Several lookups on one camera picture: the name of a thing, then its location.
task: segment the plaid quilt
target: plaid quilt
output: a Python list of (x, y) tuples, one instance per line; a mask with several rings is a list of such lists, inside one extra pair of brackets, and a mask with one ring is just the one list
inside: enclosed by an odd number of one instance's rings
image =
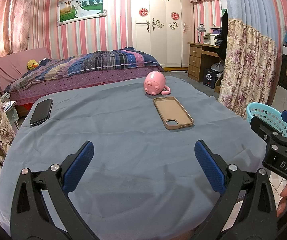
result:
[(9, 85), (5, 91), (16, 92), (28, 88), (31, 84), (96, 70), (115, 70), (145, 66), (155, 66), (160, 71), (163, 71), (163, 68), (153, 56), (136, 51), (133, 47), (111, 51), (96, 51), (68, 59), (54, 59), (45, 66), (39, 66), (27, 72), (22, 78)]

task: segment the gray floor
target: gray floor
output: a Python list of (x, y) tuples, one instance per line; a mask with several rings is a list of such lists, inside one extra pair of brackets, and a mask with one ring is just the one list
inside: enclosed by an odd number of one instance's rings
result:
[(20, 117), (20, 118), (17, 120), (19, 127), (23, 124), (25, 118), (26, 118), (26, 117)]
[(202, 83), (199, 83), (191, 78), (188, 77), (188, 74), (185, 73), (185, 71), (167, 71), (163, 72), (165, 76), (172, 76), (176, 78), (181, 78), (183, 80), (186, 80), (190, 85), (192, 85), (195, 89), (199, 90), (200, 92), (205, 93), (207, 96), (213, 96), (216, 99), (218, 99), (219, 94), (216, 93), (213, 89), (210, 87), (207, 87), (203, 85)]

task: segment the yellow duck plush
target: yellow duck plush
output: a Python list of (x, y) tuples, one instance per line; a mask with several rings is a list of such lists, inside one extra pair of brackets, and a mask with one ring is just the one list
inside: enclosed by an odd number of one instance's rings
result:
[(34, 59), (29, 60), (28, 64), (27, 64), (27, 68), (29, 70), (33, 70), (34, 68), (38, 67), (39, 63), (37, 61), (35, 61)]

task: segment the brown phone case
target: brown phone case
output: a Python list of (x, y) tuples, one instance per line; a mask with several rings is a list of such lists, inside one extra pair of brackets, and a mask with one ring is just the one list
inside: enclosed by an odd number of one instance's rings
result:
[[(153, 104), (167, 129), (175, 130), (193, 125), (193, 119), (175, 97), (154, 98)], [(170, 125), (168, 121), (175, 121), (177, 125)]]

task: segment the blue basket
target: blue basket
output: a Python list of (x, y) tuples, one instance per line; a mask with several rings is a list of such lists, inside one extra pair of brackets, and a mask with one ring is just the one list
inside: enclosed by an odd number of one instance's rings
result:
[(282, 120), (281, 113), (278, 110), (265, 104), (250, 103), (246, 111), (248, 123), (254, 116), (257, 116), (278, 130), (283, 137), (287, 137), (287, 123)]

